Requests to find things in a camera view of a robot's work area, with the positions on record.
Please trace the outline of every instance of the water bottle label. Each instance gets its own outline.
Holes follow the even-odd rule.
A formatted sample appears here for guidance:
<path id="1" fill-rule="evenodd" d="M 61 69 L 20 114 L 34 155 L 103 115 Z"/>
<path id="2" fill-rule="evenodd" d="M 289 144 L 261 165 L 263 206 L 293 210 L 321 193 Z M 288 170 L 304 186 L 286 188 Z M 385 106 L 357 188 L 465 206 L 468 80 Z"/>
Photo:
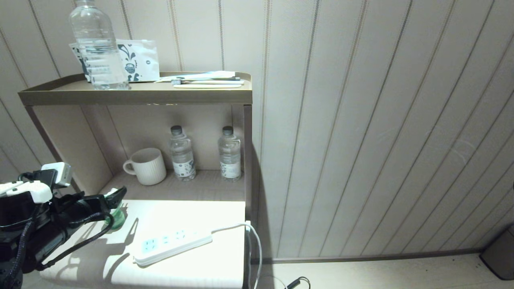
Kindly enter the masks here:
<path id="1" fill-rule="evenodd" d="M 222 168 L 222 176 L 226 178 L 237 178 L 241 175 L 241 163 L 224 164 L 219 162 Z"/>
<path id="2" fill-rule="evenodd" d="M 175 175 L 179 177 L 190 176 L 194 173 L 194 160 L 190 160 L 189 162 L 184 162 L 182 164 L 178 164 L 176 162 L 173 163 L 173 170 L 175 171 Z"/>

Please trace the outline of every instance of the wooden shelf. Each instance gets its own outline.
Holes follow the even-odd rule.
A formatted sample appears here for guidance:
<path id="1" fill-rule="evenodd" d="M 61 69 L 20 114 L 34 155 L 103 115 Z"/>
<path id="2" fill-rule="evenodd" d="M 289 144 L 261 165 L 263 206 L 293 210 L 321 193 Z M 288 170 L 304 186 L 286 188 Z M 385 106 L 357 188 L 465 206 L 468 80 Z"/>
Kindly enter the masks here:
<path id="1" fill-rule="evenodd" d="M 189 72 L 162 72 L 161 76 Z M 251 76 L 236 73 L 245 81 L 238 88 L 184 89 L 171 83 L 136 82 L 130 91 L 97 91 L 83 74 L 63 77 L 24 91 L 19 96 L 25 106 L 36 105 L 175 105 L 175 104 L 252 104 Z"/>
<path id="2" fill-rule="evenodd" d="M 244 175 L 235 183 L 221 178 L 219 171 L 197 170 L 195 179 L 189 182 L 178 180 L 173 171 L 153 186 L 144 186 L 136 176 L 120 172 L 100 191 L 106 194 L 111 188 L 127 187 L 125 200 L 167 201 L 245 201 Z"/>

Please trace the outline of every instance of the gray trash can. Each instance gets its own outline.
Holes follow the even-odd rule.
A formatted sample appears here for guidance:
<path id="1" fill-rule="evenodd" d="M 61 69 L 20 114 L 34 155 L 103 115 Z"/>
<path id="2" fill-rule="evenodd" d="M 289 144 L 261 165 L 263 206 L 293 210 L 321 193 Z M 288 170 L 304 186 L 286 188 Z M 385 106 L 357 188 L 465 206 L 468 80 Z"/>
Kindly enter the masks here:
<path id="1" fill-rule="evenodd" d="M 499 235 L 480 259 L 498 278 L 514 280 L 514 225 Z"/>

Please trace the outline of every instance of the power strip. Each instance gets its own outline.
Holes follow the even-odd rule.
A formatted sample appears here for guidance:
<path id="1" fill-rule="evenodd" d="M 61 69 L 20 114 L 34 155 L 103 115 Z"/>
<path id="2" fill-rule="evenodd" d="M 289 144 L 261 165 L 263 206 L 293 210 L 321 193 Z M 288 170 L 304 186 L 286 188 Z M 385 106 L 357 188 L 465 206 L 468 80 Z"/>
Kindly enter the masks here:
<path id="1" fill-rule="evenodd" d="M 148 266 L 165 258 L 212 242 L 212 232 L 178 230 L 144 240 L 134 253 L 134 262 Z"/>

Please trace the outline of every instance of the small water bottle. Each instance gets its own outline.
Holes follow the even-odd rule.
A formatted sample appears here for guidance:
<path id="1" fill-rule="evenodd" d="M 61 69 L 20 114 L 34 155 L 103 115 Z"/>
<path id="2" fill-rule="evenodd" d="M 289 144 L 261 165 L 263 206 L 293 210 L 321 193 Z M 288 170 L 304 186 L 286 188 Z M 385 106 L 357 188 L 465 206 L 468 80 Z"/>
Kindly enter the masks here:
<path id="1" fill-rule="evenodd" d="M 109 16 L 95 6 L 94 0 L 75 3 L 69 21 L 93 87 L 130 89 Z"/>
<path id="2" fill-rule="evenodd" d="M 223 127 L 218 149 L 222 179 L 229 182 L 237 181 L 241 178 L 241 141 L 234 135 L 233 127 Z"/>
<path id="3" fill-rule="evenodd" d="M 174 125 L 171 127 L 171 161 L 177 178 L 183 182 L 190 181 L 196 176 L 194 165 L 193 149 L 191 140 L 182 131 L 182 127 Z"/>

